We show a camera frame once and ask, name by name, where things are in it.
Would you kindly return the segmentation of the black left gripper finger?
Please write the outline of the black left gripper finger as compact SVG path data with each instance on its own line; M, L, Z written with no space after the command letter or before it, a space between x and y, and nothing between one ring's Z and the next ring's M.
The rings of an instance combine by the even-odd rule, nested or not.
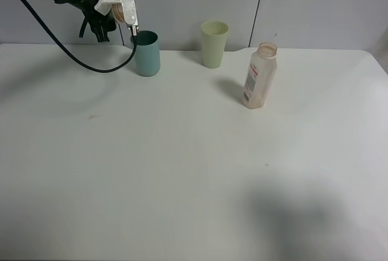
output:
M110 41L107 34L107 30L102 25L91 25L90 29L96 36L96 39L99 43L105 43Z

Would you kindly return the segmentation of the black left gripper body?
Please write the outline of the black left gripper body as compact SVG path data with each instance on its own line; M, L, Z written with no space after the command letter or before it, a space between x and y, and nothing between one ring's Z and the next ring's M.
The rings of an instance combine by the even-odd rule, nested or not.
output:
M84 35L87 24L91 25L102 25L108 32L113 32L116 30L116 21L113 16L109 13L108 15L102 15L99 12L93 11L82 11L84 15L84 20L81 24L80 35Z

